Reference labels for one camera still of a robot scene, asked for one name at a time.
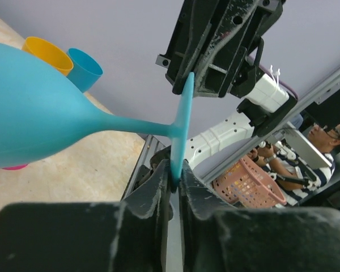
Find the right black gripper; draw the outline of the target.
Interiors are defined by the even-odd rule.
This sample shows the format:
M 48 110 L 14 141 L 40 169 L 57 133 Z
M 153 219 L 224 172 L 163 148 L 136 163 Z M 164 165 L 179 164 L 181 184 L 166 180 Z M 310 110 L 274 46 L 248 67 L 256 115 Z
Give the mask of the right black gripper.
M 283 1 L 184 1 L 167 51 L 156 64 L 166 68 L 176 95 L 193 72 L 194 96 L 243 97 L 247 91 L 241 85 L 258 79 L 262 35 L 282 12 Z

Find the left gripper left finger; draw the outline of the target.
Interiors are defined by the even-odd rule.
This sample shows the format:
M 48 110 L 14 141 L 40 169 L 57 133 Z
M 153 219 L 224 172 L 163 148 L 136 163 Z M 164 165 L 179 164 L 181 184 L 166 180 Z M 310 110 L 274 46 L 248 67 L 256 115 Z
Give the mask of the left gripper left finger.
M 11 203 L 0 271 L 164 271 L 169 161 L 119 202 Z

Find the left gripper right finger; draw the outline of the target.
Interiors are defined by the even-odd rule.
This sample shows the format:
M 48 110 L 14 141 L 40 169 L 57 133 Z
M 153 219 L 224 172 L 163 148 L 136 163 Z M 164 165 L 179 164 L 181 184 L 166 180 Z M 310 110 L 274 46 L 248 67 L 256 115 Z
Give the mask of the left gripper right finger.
M 179 194 L 185 271 L 340 271 L 336 209 L 237 209 L 187 163 Z

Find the light blue wine glass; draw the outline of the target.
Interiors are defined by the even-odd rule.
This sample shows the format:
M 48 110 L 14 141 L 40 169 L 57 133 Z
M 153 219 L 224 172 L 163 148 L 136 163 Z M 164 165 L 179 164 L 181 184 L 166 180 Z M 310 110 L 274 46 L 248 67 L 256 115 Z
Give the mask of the light blue wine glass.
M 179 183 L 194 92 L 186 79 L 175 121 L 159 124 L 109 114 L 41 59 L 0 43 L 0 168 L 50 157 L 86 136 L 113 130 L 171 140 L 171 174 Z

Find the magenta wine glass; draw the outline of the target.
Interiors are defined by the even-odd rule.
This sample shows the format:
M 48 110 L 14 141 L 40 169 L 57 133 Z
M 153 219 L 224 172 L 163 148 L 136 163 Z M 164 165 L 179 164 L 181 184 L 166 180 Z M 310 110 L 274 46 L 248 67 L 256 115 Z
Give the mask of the magenta wine glass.
M 2 168 L 2 169 L 8 170 L 8 171 L 15 171 L 15 170 L 23 169 L 23 168 L 25 168 L 27 165 L 28 165 L 28 164 L 17 165 L 17 166 L 13 166 L 13 167 L 4 167 L 4 168 Z

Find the orange wine glass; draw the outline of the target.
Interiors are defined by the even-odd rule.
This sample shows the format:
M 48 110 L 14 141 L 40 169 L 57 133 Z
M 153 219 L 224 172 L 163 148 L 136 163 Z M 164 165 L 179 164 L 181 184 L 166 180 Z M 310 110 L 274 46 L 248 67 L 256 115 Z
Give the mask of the orange wine glass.
M 27 37 L 22 50 L 52 65 L 64 76 L 74 68 L 71 58 L 61 48 L 40 37 Z

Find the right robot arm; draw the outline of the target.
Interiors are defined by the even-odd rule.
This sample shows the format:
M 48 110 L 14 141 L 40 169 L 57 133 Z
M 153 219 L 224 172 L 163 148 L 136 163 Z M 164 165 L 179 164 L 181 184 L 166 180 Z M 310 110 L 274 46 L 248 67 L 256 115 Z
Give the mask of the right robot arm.
M 166 53 L 157 64 L 166 68 L 172 91 L 184 91 L 189 73 L 194 96 L 241 99 L 235 113 L 187 140 L 184 152 L 172 144 L 150 161 L 190 167 L 244 139 L 269 134 L 296 105 L 297 98 L 260 65 L 263 34 L 281 17 L 283 1 L 184 1 Z

